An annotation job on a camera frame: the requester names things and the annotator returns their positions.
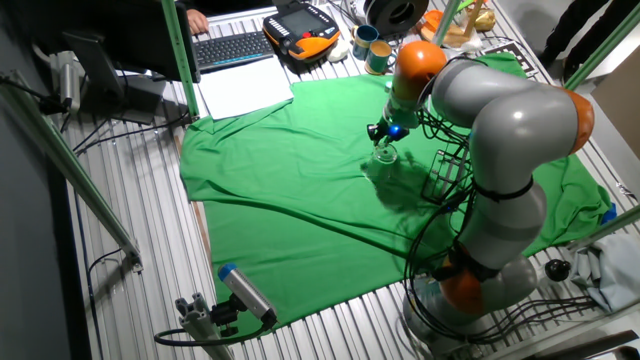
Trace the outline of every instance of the black stand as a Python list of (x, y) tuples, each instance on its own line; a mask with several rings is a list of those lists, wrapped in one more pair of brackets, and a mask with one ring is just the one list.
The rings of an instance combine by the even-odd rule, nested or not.
[(166, 81), (142, 75), (119, 77), (100, 36), (78, 31), (64, 36), (87, 74), (80, 111), (143, 124), (153, 121)]
[(211, 322), (220, 327), (226, 327), (220, 331), (221, 337), (229, 337), (238, 333), (238, 328), (229, 324), (238, 320), (239, 311), (247, 311), (247, 306), (236, 294), (231, 294), (229, 300), (211, 308)]
[(451, 153), (449, 146), (447, 144), (445, 150), (438, 150), (422, 185), (422, 198), (436, 205), (441, 205), (455, 188), (464, 186), (469, 173), (466, 168), (469, 149), (458, 146)]

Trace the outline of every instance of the black knob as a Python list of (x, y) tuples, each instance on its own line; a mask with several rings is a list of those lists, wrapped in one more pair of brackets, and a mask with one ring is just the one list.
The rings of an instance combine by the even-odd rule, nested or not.
[(571, 263), (568, 261), (553, 259), (544, 266), (544, 273), (550, 280), (555, 282), (566, 280), (570, 272)]

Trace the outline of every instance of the green fabric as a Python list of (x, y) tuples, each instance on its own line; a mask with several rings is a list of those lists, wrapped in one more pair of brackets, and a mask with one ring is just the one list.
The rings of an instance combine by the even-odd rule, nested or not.
[(477, 60), (487, 64), (490, 68), (499, 69), (507, 74), (516, 75), (522, 78), (526, 78), (527, 74), (522, 70), (522, 66), (516, 60), (516, 57), (512, 53), (491, 53), (483, 55)]
[[(385, 186), (362, 175), (372, 150), (366, 124), (379, 119), (388, 80), (297, 83), (292, 102), (187, 131), (181, 173), (189, 198), (205, 204), (214, 270), (235, 262), (276, 306), (279, 326), (400, 280), (402, 256), (435, 208), (419, 192), (443, 144), (420, 131), (394, 143), (399, 161)], [(552, 221), (528, 253), (588, 234), (608, 209), (576, 157), (534, 177)], [(444, 249), (453, 235), (439, 219), (421, 252)], [(217, 277), (216, 290), (228, 298)], [(238, 326), (259, 324), (245, 313)]]

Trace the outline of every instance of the keyboard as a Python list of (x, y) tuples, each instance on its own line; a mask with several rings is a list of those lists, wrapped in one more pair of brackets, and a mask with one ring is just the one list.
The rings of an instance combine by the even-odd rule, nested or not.
[(200, 41), (194, 46), (201, 73), (269, 58), (274, 54), (262, 31)]

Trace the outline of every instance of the person's hand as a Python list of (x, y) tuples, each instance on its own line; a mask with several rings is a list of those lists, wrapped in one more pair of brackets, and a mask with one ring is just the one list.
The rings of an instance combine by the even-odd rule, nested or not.
[(192, 35), (209, 32), (209, 21), (207, 17), (202, 15), (198, 10), (187, 10), (187, 18), (189, 19), (189, 28)]

